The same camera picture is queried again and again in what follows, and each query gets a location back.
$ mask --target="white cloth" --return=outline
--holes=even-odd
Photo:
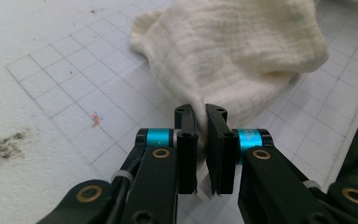
[[[313,0],[177,0],[135,19],[131,48],[173,102],[193,105],[201,140],[205,104],[222,106],[228,126],[243,128],[290,78],[328,57]]]

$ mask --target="brass screw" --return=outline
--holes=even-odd
[[[97,198],[101,196],[101,193],[103,192],[103,189],[101,189],[100,186],[97,185],[89,185],[81,189],[77,195],[76,198],[81,203],[90,203]]]
[[[342,189],[342,194],[351,202],[358,204],[358,189],[345,188]]]
[[[271,158],[271,155],[267,151],[261,149],[253,151],[253,155],[256,158],[264,161],[269,160],[269,158]]]
[[[164,159],[170,156],[170,151],[165,148],[159,148],[153,151],[153,156],[158,159]]]

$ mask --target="white cable tie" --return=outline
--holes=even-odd
[[[307,189],[312,189],[312,188],[321,189],[321,186],[318,184],[318,182],[314,180],[306,180],[303,182],[303,184]]]
[[[133,175],[130,172],[128,172],[126,170],[118,170],[112,175],[111,181],[113,181],[113,179],[115,179],[116,176],[122,176],[124,178],[127,178],[130,181],[130,186],[132,185]]]

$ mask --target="white grid surface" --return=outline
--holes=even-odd
[[[147,60],[129,49],[133,18],[169,0],[142,0],[7,65],[40,109],[101,178],[109,180],[142,128],[173,128],[174,105],[150,75]],[[295,78],[247,127],[268,129],[277,148],[309,178],[330,172],[358,111],[358,3],[321,0],[317,19],[329,61]],[[92,115],[101,118],[91,128]],[[233,195],[204,203],[179,197],[178,223],[242,223]]]

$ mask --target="black bracket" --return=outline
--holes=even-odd
[[[238,205],[249,224],[336,223],[275,147],[246,151]]]
[[[231,194],[235,166],[239,155],[237,132],[228,128],[227,111],[217,105],[206,105],[208,145],[206,163],[212,182],[212,193]]]
[[[150,147],[135,177],[120,223],[175,223],[176,172],[174,149]]]
[[[178,153],[178,191],[180,194],[197,192],[197,118],[191,105],[175,109],[176,148]]]
[[[57,207],[37,223],[98,223],[111,199],[111,186],[108,182],[89,180],[71,188]]]

